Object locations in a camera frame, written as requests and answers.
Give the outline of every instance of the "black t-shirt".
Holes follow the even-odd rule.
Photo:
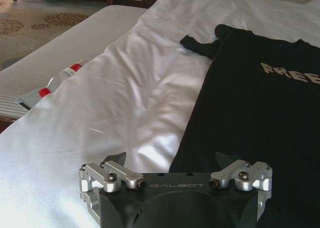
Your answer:
[[[219,40],[211,44],[181,41],[213,62],[170,171],[220,170],[215,152],[269,163],[272,198],[258,227],[314,227],[320,48],[223,24],[215,34]]]

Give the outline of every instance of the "patterned carpet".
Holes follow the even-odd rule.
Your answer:
[[[93,0],[0,0],[0,71],[105,5]]]

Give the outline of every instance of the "white bed sheet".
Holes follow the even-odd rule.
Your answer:
[[[127,152],[137,172],[167,172],[209,59],[217,24],[320,45],[320,10],[274,0],[158,0],[131,31],[0,135],[0,216],[10,227],[97,227],[78,168]]]

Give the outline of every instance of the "carpet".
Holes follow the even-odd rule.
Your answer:
[[[105,6],[94,0],[0,0],[0,71]]]

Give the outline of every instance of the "red cap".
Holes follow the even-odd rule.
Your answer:
[[[72,65],[70,68],[73,69],[75,72],[77,72],[81,67],[82,67],[82,65],[76,63],[76,64]]]
[[[51,93],[51,91],[49,89],[47,89],[46,87],[39,90],[40,97],[44,97],[44,96],[48,95],[49,93]]]

